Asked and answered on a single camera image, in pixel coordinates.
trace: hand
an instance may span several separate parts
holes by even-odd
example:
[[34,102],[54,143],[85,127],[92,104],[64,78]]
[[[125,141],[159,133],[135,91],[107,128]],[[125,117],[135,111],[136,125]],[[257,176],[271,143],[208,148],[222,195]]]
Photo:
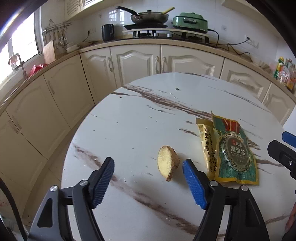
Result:
[[288,222],[286,224],[286,227],[285,227],[286,232],[288,232],[290,230],[290,228],[292,227],[292,225],[295,221],[295,218],[296,218],[296,203],[294,204],[294,206],[292,208],[292,211],[290,213],[290,217],[289,217]]

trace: black kettle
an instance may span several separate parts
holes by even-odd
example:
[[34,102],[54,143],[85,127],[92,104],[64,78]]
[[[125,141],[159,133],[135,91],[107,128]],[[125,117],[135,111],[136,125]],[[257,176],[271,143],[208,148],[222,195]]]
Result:
[[113,24],[105,24],[102,25],[102,37],[103,41],[111,41],[114,39],[114,25]]

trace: screw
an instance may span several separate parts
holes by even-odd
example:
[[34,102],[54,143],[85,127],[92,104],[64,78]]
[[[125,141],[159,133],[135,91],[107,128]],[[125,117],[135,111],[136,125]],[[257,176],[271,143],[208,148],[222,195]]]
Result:
[[242,186],[241,186],[241,189],[242,189],[243,191],[248,191],[248,190],[249,190],[248,187],[245,186],[245,185],[242,185]]
[[56,191],[56,190],[57,190],[57,186],[52,186],[52,187],[50,188],[50,190],[51,190],[52,192]]
[[79,183],[80,186],[86,186],[87,184],[88,184],[88,181],[87,180],[82,180]]
[[216,187],[218,186],[218,183],[216,181],[210,181],[210,186]]

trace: cabinet door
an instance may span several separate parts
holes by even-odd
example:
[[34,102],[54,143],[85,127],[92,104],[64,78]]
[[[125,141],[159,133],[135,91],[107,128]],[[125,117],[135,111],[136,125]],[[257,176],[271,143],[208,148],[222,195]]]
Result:
[[70,131],[43,75],[24,88],[6,111],[24,137],[47,159]]
[[73,128],[94,106],[79,54],[46,71],[44,78],[59,110]]
[[31,191],[46,162],[4,111],[0,116],[0,172]]
[[65,0],[65,20],[69,20],[81,11],[82,0]]
[[111,48],[117,87],[160,73],[160,45],[122,45]]
[[275,84],[271,84],[263,100],[263,104],[272,112],[272,114],[283,125],[295,107],[294,101],[290,99]]
[[271,83],[262,75],[229,59],[224,61],[220,78],[243,87],[261,102]]
[[[20,213],[20,216],[22,216],[26,206],[26,202],[29,198],[30,192],[20,187],[17,183],[11,181],[8,177],[6,177],[1,172],[0,172],[0,177],[4,181],[5,185],[8,187],[9,191],[11,192],[11,195],[15,200],[15,204]],[[15,220],[15,216],[13,215],[11,206],[6,196],[2,192],[2,190],[0,190],[0,213],[11,220]]]
[[117,89],[110,48],[81,53],[83,69],[95,104]]
[[180,72],[220,77],[223,57],[185,47],[161,45],[162,73]]

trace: frying pan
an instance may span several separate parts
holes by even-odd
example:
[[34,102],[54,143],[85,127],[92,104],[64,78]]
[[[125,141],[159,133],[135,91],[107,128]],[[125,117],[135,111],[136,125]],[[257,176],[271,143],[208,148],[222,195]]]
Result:
[[147,12],[136,13],[134,10],[131,10],[126,7],[121,7],[121,6],[116,7],[116,9],[121,9],[132,14],[131,20],[133,21],[133,23],[148,23],[148,22],[165,23],[168,20],[167,12],[173,10],[174,8],[170,8],[164,13],[152,12],[151,10],[147,10]]

